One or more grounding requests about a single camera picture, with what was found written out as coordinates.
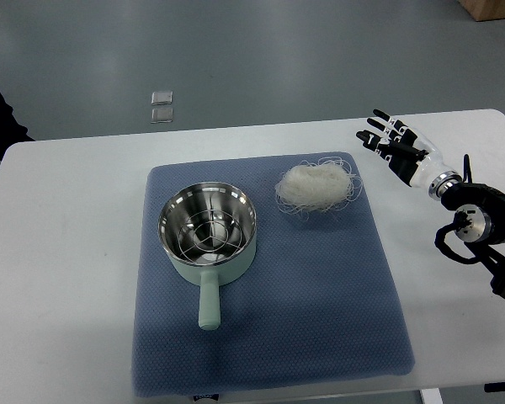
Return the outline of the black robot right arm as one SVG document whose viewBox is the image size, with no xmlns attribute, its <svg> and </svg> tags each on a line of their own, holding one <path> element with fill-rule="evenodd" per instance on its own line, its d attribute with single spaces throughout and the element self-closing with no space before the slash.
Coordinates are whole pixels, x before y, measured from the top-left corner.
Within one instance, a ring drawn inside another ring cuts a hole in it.
<svg viewBox="0 0 505 404">
<path fill-rule="evenodd" d="M 430 191 L 443 207 L 454 212 L 453 221 L 440 228 L 436 248 L 458 263 L 483 264 L 492 274 L 492 292 L 505 300 L 505 194 L 481 183 L 444 181 Z M 473 254 L 460 256 L 446 243 L 453 232 Z"/>
</svg>

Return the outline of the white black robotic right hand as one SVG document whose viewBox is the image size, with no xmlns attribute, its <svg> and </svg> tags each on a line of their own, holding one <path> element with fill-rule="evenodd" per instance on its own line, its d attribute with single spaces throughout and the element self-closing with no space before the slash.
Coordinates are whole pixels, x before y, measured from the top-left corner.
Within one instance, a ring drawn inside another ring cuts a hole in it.
<svg viewBox="0 0 505 404">
<path fill-rule="evenodd" d="M 368 129 L 356 137 L 364 148 L 386 161 L 387 167 L 407 186 L 428 191 L 436 200 L 462 176 L 444 163 L 441 151 L 422 133 L 402 120 L 375 109 Z"/>
</svg>

